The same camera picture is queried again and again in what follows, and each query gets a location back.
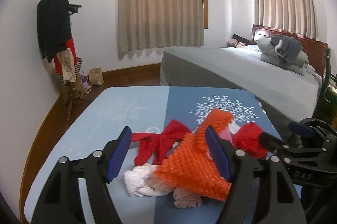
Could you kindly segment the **wooden headboard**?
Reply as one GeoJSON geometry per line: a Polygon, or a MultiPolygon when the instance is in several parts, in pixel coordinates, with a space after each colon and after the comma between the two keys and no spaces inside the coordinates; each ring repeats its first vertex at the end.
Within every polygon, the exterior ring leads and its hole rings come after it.
{"type": "Polygon", "coordinates": [[[309,39],[307,37],[302,37],[301,35],[293,34],[284,30],[272,29],[262,25],[253,25],[250,42],[256,43],[260,37],[271,38],[276,34],[294,37],[296,40],[298,40],[303,46],[303,51],[308,56],[310,65],[320,76],[324,75],[326,69],[326,50],[328,49],[327,43],[309,39]]]}

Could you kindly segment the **dark grey folded clothes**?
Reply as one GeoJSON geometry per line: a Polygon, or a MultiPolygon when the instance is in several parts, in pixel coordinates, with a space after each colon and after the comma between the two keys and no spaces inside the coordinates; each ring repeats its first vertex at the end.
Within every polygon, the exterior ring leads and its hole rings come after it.
{"type": "Polygon", "coordinates": [[[302,51],[302,44],[294,37],[283,35],[274,35],[270,41],[274,47],[274,51],[278,56],[278,64],[280,67],[289,66],[292,61],[296,60],[299,53],[302,51]]]}

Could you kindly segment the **red ribbon bow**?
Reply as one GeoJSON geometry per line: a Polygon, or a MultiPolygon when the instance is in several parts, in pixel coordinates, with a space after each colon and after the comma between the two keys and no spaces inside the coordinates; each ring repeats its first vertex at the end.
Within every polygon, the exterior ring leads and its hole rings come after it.
{"type": "Polygon", "coordinates": [[[132,133],[132,142],[139,142],[138,155],[134,159],[135,166],[142,166],[154,155],[153,165],[160,165],[167,157],[174,143],[180,142],[191,130],[183,123],[172,119],[160,133],[132,133]]]}

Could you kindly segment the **red hanging bag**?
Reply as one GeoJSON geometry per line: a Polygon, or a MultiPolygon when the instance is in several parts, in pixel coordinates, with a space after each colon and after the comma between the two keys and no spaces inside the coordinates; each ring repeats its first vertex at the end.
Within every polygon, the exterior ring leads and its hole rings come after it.
{"type": "Polygon", "coordinates": [[[66,50],[56,53],[53,60],[56,73],[62,76],[64,81],[75,82],[75,65],[77,58],[72,37],[66,41],[66,50]]]}

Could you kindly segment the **upper grey pillow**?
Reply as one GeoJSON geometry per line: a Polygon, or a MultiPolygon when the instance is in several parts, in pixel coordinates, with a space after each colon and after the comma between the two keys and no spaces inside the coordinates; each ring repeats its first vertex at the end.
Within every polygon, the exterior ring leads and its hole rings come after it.
{"type": "MultiPolygon", "coordinates": [[[[277,54],[274,51],[274,47],[273,45],[271,45],[270,41],[271,38],[260,38],[257,41],[258,48],[262,53],[269,54],[278,58],[277,54]]],[[[308,65],[309,60],[307,54],[302,50],[297,56],[296,60],[292,61],[292,63],[299,66],[308,65]]]]}

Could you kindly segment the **bed with grey sheet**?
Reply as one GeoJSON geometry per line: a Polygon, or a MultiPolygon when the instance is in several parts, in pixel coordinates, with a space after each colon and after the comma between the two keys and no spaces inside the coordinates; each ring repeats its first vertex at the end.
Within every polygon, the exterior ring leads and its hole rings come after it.
{"type": "Polygon", "coordinates": [[[160,65],[162,86],[200,86],[247,90],[262,104],[277,131],[290,121],[314,115],[322,79],[303,76],[261,61],[253,46],[246,48],[171,47],[160,65]]]}

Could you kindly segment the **beige canvas tote bag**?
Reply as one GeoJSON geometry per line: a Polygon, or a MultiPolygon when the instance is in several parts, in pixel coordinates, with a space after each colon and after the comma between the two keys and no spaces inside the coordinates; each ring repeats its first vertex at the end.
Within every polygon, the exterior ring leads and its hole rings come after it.
{"type": "Polygon", "coordinates": [[[70,48],[67,48],[67,50],[57,53],[54,62],[55,68],[57,68],[58,71],[60,71],[59,69],[62,69],[61,74],[64,77],[65,83],[76,81],[74,71],[75,60],[70,48]]]}

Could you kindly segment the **beige right window curtain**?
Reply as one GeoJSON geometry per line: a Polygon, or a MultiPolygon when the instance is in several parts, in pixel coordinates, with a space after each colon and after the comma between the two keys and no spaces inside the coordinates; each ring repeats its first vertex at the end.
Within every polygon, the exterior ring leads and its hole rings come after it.
{"type": "Polygon", "coordinates": [[[255,24],[318,40],[314,0],[254,0],[255,24]]]}

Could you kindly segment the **black office chair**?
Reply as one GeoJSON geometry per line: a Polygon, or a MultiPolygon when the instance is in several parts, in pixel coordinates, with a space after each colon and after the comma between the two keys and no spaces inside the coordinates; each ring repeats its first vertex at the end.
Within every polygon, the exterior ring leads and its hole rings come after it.
{"type": "Polygon", "coordinates": [[[322,80],[319,98],[316,104],[316,109],[313,117],[321,119],[327,123],[331,123],[336,114],[336,91],[332,90],[334,86],[332,82],[336,83],[336,76],[331,73],[331,49],[326,49],[325,52],[326,68],[325,76],[322,80]]]}

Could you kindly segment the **wooden coat rack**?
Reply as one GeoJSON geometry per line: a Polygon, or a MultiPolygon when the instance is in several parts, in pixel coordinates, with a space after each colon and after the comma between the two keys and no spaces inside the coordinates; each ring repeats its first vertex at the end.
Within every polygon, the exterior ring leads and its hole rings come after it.
{"type": "MultiPolygon", "coordinates": [[[[82,8],[82,5],[69,4],[68,13],[69,15],[73,15],[78,13],[78,9],[82,8]]],[[[75,82],[66,82],[64,85],[59,85],[60,93],[64,99],[64,104],[67,107],[67,123],[70,125],[71,115],[74,105],[77,102],[87,102],[92,103],[93,100],[83,98],[85,90],[82,86],[82,81],[80,79],[79,74],[76,76],[75,82]]]]}

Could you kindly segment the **blue tree print tablecloth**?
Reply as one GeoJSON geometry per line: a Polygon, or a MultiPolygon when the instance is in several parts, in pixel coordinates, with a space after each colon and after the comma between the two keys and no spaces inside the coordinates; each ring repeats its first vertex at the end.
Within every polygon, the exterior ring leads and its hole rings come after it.
{"type": "MultiPolygon", "coordinates": [[[[76,119],[58,141],[35,178],[25,203],[25,217],[31,220],[49,174],[60,157],[87,157],[116,139],[128,126],[134,133],[161,133],[175,119],[196,129],[208,112],[219,107],[234,116],[234,126],[257,123],[278,137],[288,120],[272,114],[261,100],[247,91],[225,88],[138,86],[108,88],[76,119]]],[[[215,223],[223,203],[205,198],[201,206],[178,209],[173,196],[132,197],[123,175],[108,185],[112,201],[123,223],[215,223]]]]}

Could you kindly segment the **lower grey pillow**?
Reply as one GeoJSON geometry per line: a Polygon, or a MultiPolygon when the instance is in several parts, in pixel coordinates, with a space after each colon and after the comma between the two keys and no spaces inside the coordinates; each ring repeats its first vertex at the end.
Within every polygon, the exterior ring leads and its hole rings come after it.
{"type": "Polygon", "coordinates": [[[306,68],[304,66],[299,66],[296,64],[289,64],[286,66],[282,66],[279,64],[278,58],[269,54],[261,53],[260,60],[275,66],[278,66],[279,68],[283,70],[290,70],[292,72],[295,72],[296,74],[299,74],[300,76],[304,76],[306,74],[306,68]]]}

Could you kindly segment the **brown paper bag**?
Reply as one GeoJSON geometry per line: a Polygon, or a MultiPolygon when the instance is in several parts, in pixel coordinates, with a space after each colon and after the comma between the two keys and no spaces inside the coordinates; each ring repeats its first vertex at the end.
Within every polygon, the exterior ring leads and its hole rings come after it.
{"type": "Polygon", "coordinates": [[[104,84],[103,74],[100,67],[88,71],[88,79],[91,85],[101,86],[104,84]]]}

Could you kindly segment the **black hanging coat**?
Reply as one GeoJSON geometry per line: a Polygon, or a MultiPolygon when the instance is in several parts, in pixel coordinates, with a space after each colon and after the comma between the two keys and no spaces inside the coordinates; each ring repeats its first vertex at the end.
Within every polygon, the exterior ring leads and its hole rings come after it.
{"type": "Polygon", "coordinates": [[[40,0],[37,5],[37,35],[41,55],[50,63],[67,49],[71,38],[68,0],[40,0]]]}

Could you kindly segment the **beige left window curtain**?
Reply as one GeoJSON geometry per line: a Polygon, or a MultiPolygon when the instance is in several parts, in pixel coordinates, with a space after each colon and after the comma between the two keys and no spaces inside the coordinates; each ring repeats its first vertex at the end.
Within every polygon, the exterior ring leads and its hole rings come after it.
{"type": "Polygon", "coordinates": [[[203,0],[118,0],[118,53],[204,44],[203,0]]]}

